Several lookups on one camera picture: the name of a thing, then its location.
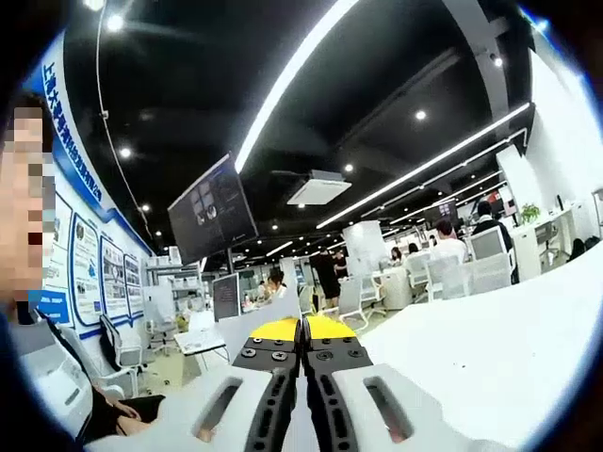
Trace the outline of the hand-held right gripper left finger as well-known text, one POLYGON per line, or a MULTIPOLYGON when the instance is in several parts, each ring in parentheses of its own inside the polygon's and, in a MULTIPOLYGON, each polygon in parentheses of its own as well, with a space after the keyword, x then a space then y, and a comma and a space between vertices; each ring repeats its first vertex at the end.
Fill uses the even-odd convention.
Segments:
POLYGON ((88 451, 279 451, 297 399, 302 322, 269 322, 229 365, 206 371, 159 404, 155 421, 88 451))

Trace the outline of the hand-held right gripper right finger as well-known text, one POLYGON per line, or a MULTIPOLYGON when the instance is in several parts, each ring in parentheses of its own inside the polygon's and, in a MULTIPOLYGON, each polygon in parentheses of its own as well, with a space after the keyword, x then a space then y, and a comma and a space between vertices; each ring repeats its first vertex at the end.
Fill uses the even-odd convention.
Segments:
POLYGON ((503 451, 448 424, 441 404, 388 364, 375 364, 353 330, 326 316, 302 322, 307 404, 322 451, 503 451))

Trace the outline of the person's left hand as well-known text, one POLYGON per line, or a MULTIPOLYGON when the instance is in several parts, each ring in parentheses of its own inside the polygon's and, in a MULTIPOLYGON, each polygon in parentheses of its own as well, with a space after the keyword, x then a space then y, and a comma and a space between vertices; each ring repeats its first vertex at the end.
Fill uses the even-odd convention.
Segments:
POLYGON ((136 397, 110 403, 116 416, 116 431, 122 436, 132 436, 150 426, 157 417, 160 396, 136 397))

